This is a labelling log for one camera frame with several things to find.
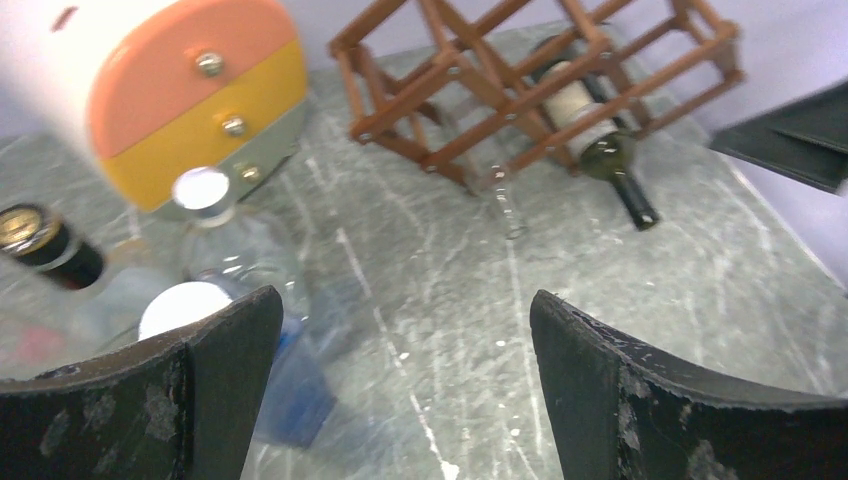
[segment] gold bottle top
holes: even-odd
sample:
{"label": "gold bottle top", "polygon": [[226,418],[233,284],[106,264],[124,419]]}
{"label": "gold bottle top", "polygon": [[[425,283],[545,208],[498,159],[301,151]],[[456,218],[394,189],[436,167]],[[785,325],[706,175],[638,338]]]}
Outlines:
{"label": "gold bottle top", "polygon": [[59,233],[62,222],[35,205],[16,205],[0,212],[0,250],[12,256],[42,248]]}

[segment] green wine bottle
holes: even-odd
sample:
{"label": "green wine bottle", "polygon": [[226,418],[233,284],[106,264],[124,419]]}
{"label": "green wine bottle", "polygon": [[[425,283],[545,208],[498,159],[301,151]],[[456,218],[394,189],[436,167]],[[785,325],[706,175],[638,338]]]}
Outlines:
{"label": "green wine bottle", "polygon": [[[543,41],[536,50],[552,39]],[[531,78],[539,83],[545,76],[566,68],[577,56],[576,49],[571,45],[551,63],[533,72]],[[554,125],[564,128],[600,108],[604,101],[603,89],[597,77],[587,75],[552,95],[544,102],[544,106]],[[660,216],[628,169],[634,158],[634,144],[635,140],[628,133],[626,124],[614,117],[593,125],[569,140],[568,148],[572,156],[578,159],[581,171],[592,178],[607,181],[615,188],[633,225],[637,230],[645,231],[659,224]]]}

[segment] yellow block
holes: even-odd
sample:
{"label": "yellow block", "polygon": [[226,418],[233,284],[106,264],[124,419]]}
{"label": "yellow block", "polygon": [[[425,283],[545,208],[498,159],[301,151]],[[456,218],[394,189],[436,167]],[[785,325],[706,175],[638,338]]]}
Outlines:
{"label": "yellow block", "polygon": [[[150,212],[171,197],[187,170],[217,165],[306,97],[307,73],[299,41],[290,42],[223,89],[144,140],[100,165],[115,188]],[[221,123],[238,115],[247,133],[230,137]]]}

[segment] wooden slat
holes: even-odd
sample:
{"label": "wooden slat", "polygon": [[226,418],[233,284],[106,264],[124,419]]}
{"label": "wooden slat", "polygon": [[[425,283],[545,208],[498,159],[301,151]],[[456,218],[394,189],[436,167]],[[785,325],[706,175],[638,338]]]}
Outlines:
{"label": "wooden slat", "polygon": [[347,27],[330,41],[330,51],[356,46],[369,33],[385,22],[407,0],[376,0],[356,16]]}
{"label": "wooden slat", "polygon": [[559,0],[559,4],[571,17],[571,22],[577,27],[580,36],[588,42],[596,42],[601,39],[603,34],[598,29],[598,26],[592,22],[592,18],[583,9],[583,5],[578,0]]}
{"label": "wooden slat", "polygon": [[477,34],[482,36],[498,27],[505,22],[509,17],[524,8],[531,0],[503,0],[498,3],[495,8],[492,8],[485,15],[480,17],[474,24],[474,29]]}
{"label": "wooden slat", "polygon": [[415,67],[415,70],[409,72],[405,77],[398,79],[397,80],[398,88],[403,90],[404,88],[412,85],[413,82],[415,82],[416,80],[421,78],[422,75],[424,75],[431,68],[433,68],[433,65],[435,64],[436,59],[439,58],[440,56],[442,56],[441,52],[434,53],[430,58],[428,58],[427,60],[422,62],[421,65],[418,65],[417,67]]}
{"label": "wooden slat", "polygon": [[357,58],[357,70],[365,79],[365,86],[371,94],[374,109],[379,110],[386,105],[386,90],[383,87],[383,78],[380,76],[380,67],[374,62],[370,49],[364,44],[359,44],[354,50]]}
{"label": "wooden slat", "polygon": [[356,85],[356,79],[353,75],[353,64],[350,61],[349,52],[339,50],[335,52],[335,55],[336,61],[339,63],[339,71],[341,72],[342,82],[347,92],[347,99],[350,104],[353,120],[359,121],[365,117],[365,106],[362,103],[359,87]]}
{"label": "wooden slat", "polygon": [[351,133],[356,137],[364,133],[370,133],[376,137],[390,129],[398,120],[412,113],[441,90],[451,80],[448,69],[455,65],[456,61],[453,57],[446,57],[443,61],[436,62],[432,69],[404,88],[385,106],[355,124]]}
{"label": "wooden slat", "polygon": [[448,42],[448,38],[445,35],[444,21],[439,16],[434,0],[418,0],[417,3],[421,17],[424,19],[424,23],[427,24],[430,38],[433,39],[433,44],[436,45],[436,48],[441,51],[452,48],[451,43]]}
{"label": "wooden slat", "polygon": [[[614,56],[610,59],[607,63],[605,73],[617,92],[626,92],[633,88],[633,82],[630,81],[630,77],[627,76],[627,72],[624,71],[624,67],[617,57]],[[636,98],[635,101],[631,102],[628,105],[628,109],[633,114],[633,118],[636,119],[640,128],[644,129],[651,123],[651,114],[648,112],[648,108],[645,107],[645,102],[641,98]]]}
{"label": "wooden slat", "polygon": [[[594,53],[595,55],[600,54],[599,51],[595,51]],[[595,62],[593,62],[589,57],[586,56],[575,60],[574,63],[571,64],[571,68],[550,75],[548,78],[542,81],[541,84],[536,85],[525,95],[519,97],[519,99],[514,100],[510,105],[508,105],[508,108],[503,113],[515,113],[517,115],[526,113],[531,108],[540,105],[542,101],[550,97],[553,93],[558,92],[566,85],[577,80],[581,76],[589,73],[594,64]],[[469,148],[480,143],[487,136],[500,130],[506,124],[507,120],[505,120],[504,114],[492,115],[486,120],[483,120],[472,128],[466,130],[453,142],[450,142],[449,144],[445,145],[440,150],[435,152],[433,156],[427,160],[427,162],[432,165],[441,165],[443,163],[446,163],[451,159],[456,158],[457,156],[467,152]],[[551,145],[554,147],[562,146],[563,144],[564,142],[561,141],[550,143],[546,142],[546,145]],[[541,154],[535,158],[541,158],[541,156],[544,154],[545,150],[544,148],[542,148]]]}
{"label": "wooden slat", "polygon": [[[424,158],[427,158],[427,156],[430,155],[430,151],[426,148],[411,140],[407,140],[394,132],[386,132],[385,134],[377,137],[374,141],[378,145],[415,162],[420,163]],[[436,168],[436,172],[459,185],[465,186],[465,172],[459,165],[454,165],[452,163],[439,165]]]}
{"label": "wooden slat", "polygon": [[651,133],[656,132],[657,130],[664,128],[672,122],[676,121],[683,115],[688,115],[701,105],[713,100],[719,95],[722,95],[731,88],[735,87],[740,82],[742,82],[744,78],[745,75],[741,71],[737,70],[736,72],[731,73],[728,78],[720,84],[710,88],[709,90],[703,92],[697,97],[692,98],[681,105],[678,105],[672,111],[660,116],[659,118],[648,124],[648,126],[638,132],[636,138],[645,138]]}
{"label": "wooden slat", "polygon": [[451,29],[453,33],[462,40],[462,42],[466,45],[470,45],[472,50],[474,50],[474,53],[480,61],[480,65],[483,67],[484,75],[489,79],[489,81],[496,85],[500,85],[502,82],[499,80],[497,72],[495,71],[492,58],[483,46],[485,41],[477,34],[474,27],[472,27],[468,21],[445,0],[432,1],[439,12],[440,18],[445,22],[445,26]]}
{"label": "wooden slat", "polygon": [[725,22],[727,27],[723,29],[724,35],[720,40],[725,40],[726,47],[716,54],[713,61],[716,67],[721,71],[722,75],[727,77],[731,73],[738,70],[738,61],[736,53],[735,40],[739,36],[739,27],[732,22]]}
{"label": "wooden slat", "polygon": [[[383,82],[386,85],[386,90],[392,94],[397,95],[403,90],[401,83],[395,77],[386,73],[385,70],[380,70],[380,75],[383,77]],[[439,123],[439,114],[436,112],[436,108],[430,102],[423,102],[418,106],[417,111],[429,118],[433,123]]]}
{"label": "wooden slat", "polygon": [[648,30],[647,32],[642,34],[642,36],[640,36],[636,40],[633,40],[629,45],[622,48],[618,52],[618,58],[620,58],[622,60],[626,60],[626,59],[630,58],[631,56],[633,56],[633,54],[635,54],[639,50],[642,50],[643,48],[647,47],[648,45],[656,42],[657,40],[660,39],[660,37],[662,37],[663,35],[667,34],[668,32],[670,32],[670,31],[672,31],[676,28],[677,28],[677,19],[674,18],[674,17],[668,18],[666,21],[664,21],[664,22],[660,23],[659,25],[655,26],[654,28]]}
{"label": "wooden slat", "polygon": [[674,16],[677,17],[677,20],[681,25],[689,22],[690,5],[691,2],[689,0],[671,0],[671,6],[674,9]]}
{"label": "wooden slat", "polygon": [[[504,94],[502,88],[492,85],[485,77],[475,70],[470,70],[460,77],[460,82],[462,82],[468,90],[480,98],[483,103],[489,105],[495,110],[501,110],[510,101],[510,98]],[[525,114],[519,115],[512,121],[512,123],[516,128],[537,142],[544,141],[551,134],[550,130],[545,125],[545,122],[535,110],[529,110]],[[495,134],[498,130],[499,129],[493,130],[491,134]],[[556,157],[560,161],[565,161],[566,158],[560,153],[561,152],[553,152],[552,156]],[[429,160],[424,164],[433,165]]]}
{"label": "wooden slat", "polygon": [[[635,85],[630,90],[622,92],[621,95],[610,100],[601,108],[593,111],[592,113],[584,117],[581,117],[578,121],[548,137],[545,142],[534,146],[533,148],[524,152],[524,154],[520,155],[519,157],[516,157],[512,160],[510,166],[513,167],[515,171],[527,167],[528,165],[541,158],[545,154],[546,147],[562,145],[574,138],[574,136],[576,136],[580,132],[591,127],[592,125],[600,122],[601,120],[612,117],[613,115],[615,115],[616,112],[618,112],[627,105],[630,98],[646,95],[656,90],[660,86],[665,85],[670,80],[677,77],[686,70],[689,70],[690,68],[694,67],[704,59],[708,59],[714,56],[718,52],[718,50],[723,46],[723,42],[717,39],[713,39],[708,41],[703,46],[690,51],[689,53],[678,59],[676,62],[667,65],[665,68],[651,75],[643,82],[640,82],[639,84]],[[550,82],[542,82],[542,84],[536,86],[534,90],[543,92],[542,87],[550,87],[551,85],[553,85],[554,79],[551,78],[550,80]],[[533,105],[530,99],[525,99],[523,102],[520,101],[518,103],[519,105],[515,108],[515,111],[517,112],[520,112],[523,108],[530,108],[530,106]]]}
{"label": "wooden slat", "polygon": [[[631,0],[607,0],[590,13],[590,18],[596,24],[603,22],[617,11],[628,5]],[[545,64],[554,55],[564,50],[579,38],[577,30],[571,28],[566,30],[554,40],[548,42],[544,47],[531,53],[515,66],[519,76],[530,75],[534,70]]]}
{"label": "wooden slat", "polygon": [[695,43],[697,43],[698,45],[703,45],[707,42],[706,35],[701,32],[701,29],[692,20],[687,20],[685,23],[683,23],[683,30],[688,33],[689,36],[692,37],[692,40],[695,40]]}
{"label": "wooden slat", "polygon": [[707,22],[707,25],[716,31],[723,28],[723,25],[726,22],[719,17],[715,10],[713,10],[713,7],[709,4],[709,2],[706,0],[688,0],[688,2],[692,5],[692,8],[695,9],[696,12],[701,14],[704,21]]}
{"label": "wooden slat", "polygon": [[409,128],[412,129],[412,134],[415,135],[415,140],[418,141],[424,148],[429,149],[427,134],[424,132],[424,126],[421,125],[421,121],[418,119],[418,115],[414,112],[411,113],[408,117],[409,120]]}

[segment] white bottle cap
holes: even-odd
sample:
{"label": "white bottle cap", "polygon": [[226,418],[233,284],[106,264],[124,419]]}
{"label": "white bottle cap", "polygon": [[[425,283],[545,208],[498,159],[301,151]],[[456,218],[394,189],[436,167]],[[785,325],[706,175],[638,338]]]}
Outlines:
{"label": "white bottle cap", "polygon": [[229,192],[229,177],[215,167],[191,169],[171,189],[174,203],[199,220],[218,218],[231,210],[234,202]]}
{"label": "white bottle cap", "polygon": [[184,327],[226,308],[232,299],[218,286],[206,282],[175,285],[154,298],[138,325],[138,340]]}

